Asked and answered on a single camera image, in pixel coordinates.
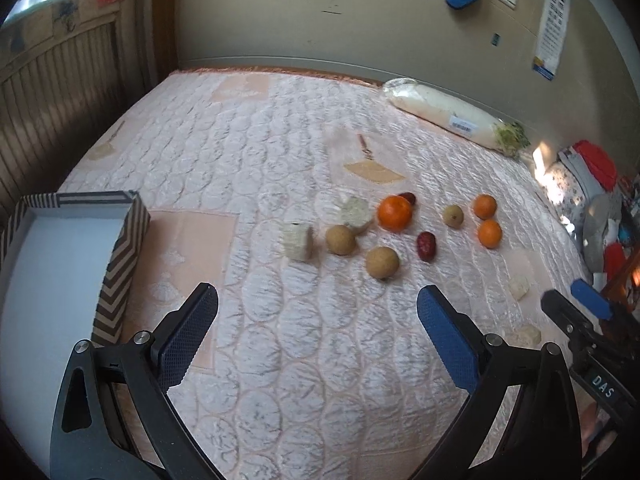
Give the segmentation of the wrapped white daikon radish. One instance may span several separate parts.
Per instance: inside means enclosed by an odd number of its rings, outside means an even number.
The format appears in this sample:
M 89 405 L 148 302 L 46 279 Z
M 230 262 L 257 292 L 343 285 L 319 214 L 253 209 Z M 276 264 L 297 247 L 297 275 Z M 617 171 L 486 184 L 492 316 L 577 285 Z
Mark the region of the wrapped white daikon radish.
M 383 84 L 382 91 L 398 110 L 504 156 L 514 158 L 530 145 L 519 122 L 503 122 L 462 99 L 414 79 L 391 79 Z

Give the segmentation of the small white chunk right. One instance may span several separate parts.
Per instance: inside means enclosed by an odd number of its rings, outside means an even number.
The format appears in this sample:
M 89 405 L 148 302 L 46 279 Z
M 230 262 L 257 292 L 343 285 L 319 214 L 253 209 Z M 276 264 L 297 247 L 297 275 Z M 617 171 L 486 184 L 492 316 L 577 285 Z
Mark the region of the small white chunk right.
M 510 278 L 508 289 L 515 301 L 520 301 L 529 292 L 529 281 L 524 275 L 515 275 Z

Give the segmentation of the pile of clothes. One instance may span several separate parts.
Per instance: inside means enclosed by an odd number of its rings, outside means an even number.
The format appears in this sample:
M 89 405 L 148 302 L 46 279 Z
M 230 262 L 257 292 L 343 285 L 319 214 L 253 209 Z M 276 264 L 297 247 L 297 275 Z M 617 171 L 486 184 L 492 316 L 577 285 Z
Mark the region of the pile of clothes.
M 589 281 L 629 310 L 639 307 L 639 180 L 622 178 L 608 154 L 588 141 L 544 160 L 533 151 L 533 174 L 568 236 Z

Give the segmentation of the pink quilted bedspread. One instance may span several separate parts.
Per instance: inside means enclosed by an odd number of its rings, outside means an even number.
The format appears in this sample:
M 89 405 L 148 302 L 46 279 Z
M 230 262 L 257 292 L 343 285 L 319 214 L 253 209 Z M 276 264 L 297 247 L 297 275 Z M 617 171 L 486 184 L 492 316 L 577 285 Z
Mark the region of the pink quilted bedspread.
M 434 284 L 484 332 L 524 324 L 562 334 L 540 295 L 566 292 L 582 258 L 518 162 L 396 110 L 378 89 L 264 73 L 178 73 L 128 110 L 63 183 L 66 192 L 134 190 L 152 212 L 125 330 L 150 330 L 192 289 L 218 290 L 216 321 L 168 396 L 230 479 L 405 479 L 464 401 L 416 315 Z M 401 232 L 378 225 L 385 197 L 416 196 Z M 496 249 L 472 206 L 494 196 Z M 350 196 L 373 223 L 331 254 Z M 460 229 L 442 222 L 458 205 Z M 287 223 L 312 225 L 309 261 L 290 260 Z M 416 237 L 437 240 L 433 261 Z M 366 255 L 393 248 L 387 280 Z M 508 283 L 529 281 L 520 301 Z

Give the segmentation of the brown round fruit left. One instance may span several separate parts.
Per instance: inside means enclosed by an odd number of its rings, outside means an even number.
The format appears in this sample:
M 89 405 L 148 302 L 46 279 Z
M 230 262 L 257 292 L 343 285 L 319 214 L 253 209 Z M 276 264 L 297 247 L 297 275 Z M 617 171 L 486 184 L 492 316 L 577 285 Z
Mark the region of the brown round fruit left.
M 357 248 L 356 236 L 348 226 L 331 226 L 326 230 L 326 248 L 331 254 L 348 256 Z

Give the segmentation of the small green-brown fruit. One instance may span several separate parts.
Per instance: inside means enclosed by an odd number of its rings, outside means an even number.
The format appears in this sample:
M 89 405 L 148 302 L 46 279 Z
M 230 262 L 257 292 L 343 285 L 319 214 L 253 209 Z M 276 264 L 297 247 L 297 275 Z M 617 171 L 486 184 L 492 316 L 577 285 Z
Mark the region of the small green-brown fruit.
M 442 211 L 442 222 L 451 229 L 460 229 L 464 222 L 464 212 L 458 205 L 449 205 Z

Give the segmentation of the large orange tangerine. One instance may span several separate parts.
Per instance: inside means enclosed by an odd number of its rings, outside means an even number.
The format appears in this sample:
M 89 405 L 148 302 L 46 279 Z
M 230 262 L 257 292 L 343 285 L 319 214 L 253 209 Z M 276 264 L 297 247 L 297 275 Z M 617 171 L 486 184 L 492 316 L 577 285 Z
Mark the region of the large orange tangerine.
M 378 205 L 376 218 L 378 225 L 392 232 L 403 231 L 412 220 L 413 206 L 402 196 L 387 196 Z

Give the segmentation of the small white chunk lower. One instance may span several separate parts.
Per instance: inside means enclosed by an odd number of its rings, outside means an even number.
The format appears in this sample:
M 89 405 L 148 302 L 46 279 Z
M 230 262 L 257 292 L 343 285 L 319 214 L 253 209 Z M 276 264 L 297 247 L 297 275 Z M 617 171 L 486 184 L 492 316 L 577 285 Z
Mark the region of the small white chunk lower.
M 524 324 L 507 332 L 504 339 L 512 347 L 537 350 L 541 345 L 541 331 L 533 324 Z

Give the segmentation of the white cut chunk left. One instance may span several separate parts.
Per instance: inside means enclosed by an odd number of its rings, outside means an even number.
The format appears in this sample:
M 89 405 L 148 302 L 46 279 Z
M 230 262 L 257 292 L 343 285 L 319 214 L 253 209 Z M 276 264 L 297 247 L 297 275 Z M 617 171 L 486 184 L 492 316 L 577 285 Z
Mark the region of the white cut chunk left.
M 292 222 L 282 228 L 282 245 L 285 255 L 294 261 L 306 262 L 314 251 L 314 231 L 308 223 Z

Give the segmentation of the wooden slatted panel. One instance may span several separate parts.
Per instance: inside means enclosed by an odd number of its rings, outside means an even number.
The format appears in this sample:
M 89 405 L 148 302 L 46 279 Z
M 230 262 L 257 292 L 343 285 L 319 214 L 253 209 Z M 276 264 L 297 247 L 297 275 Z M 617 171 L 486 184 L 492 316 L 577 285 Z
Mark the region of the wooden slatted panel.
M 1 31 L 1 218 L 58 189 L 96 140 L 145 92 L 138 38 L 119 10 L 70 2 Z

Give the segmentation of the red jujube date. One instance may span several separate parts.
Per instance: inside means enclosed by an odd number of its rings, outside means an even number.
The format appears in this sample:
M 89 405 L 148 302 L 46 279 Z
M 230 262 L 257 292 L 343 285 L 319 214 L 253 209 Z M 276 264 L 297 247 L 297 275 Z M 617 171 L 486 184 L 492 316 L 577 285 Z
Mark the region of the red jujube date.
M 416 253 L 424 262 L 431 262 L 437 254 L 437 240 L 431 232 L 421 232 L 416 237 Z

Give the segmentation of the small orange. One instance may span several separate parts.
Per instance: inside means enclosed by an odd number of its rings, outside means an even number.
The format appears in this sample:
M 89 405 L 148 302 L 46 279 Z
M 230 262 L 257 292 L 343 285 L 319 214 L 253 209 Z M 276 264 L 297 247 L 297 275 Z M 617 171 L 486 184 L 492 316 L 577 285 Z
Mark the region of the small orange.
M 495 217 L 498 204 L 494 196 L 480 194 L 475 197 L 472 209 L 477 218 L 488 220 Z
M 477 229 L 477 238 L 487 249 L 496 249 L 502 241 L 502 229 L 494 219 L 484 220 Z

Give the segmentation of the striped cardboard box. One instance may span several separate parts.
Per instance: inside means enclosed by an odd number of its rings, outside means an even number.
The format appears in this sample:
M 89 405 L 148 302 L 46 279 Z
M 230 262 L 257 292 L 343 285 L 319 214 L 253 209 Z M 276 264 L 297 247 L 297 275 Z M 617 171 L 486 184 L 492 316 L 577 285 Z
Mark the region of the striped cardboard box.
M 118 343 L 150 220 L 134 191 L 42 193 L 1 233 L 1 418 L 42 472 L 70 352 Z

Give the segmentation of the brown round fruit front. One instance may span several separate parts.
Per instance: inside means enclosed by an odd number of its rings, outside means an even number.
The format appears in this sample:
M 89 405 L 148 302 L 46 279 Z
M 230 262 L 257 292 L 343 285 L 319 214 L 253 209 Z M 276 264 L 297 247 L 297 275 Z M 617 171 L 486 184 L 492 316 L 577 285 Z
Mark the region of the brown round fruit front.
M 364 266 L 371 278 L 387 280 L 399 270 L 400 259 L 393 248 L 380 246 L 368 251 Z

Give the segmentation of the dark red jujube behind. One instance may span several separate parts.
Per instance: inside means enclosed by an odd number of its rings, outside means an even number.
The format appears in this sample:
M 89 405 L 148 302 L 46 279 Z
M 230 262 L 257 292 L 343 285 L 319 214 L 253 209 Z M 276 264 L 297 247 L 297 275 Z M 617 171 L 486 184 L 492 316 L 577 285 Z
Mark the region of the dark red jujube behind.
M 411 208 L 416 206 L 416 196 L 414 196 L 412 193 L 401 193 L 399 194 L 399 197 L 405 200 Z

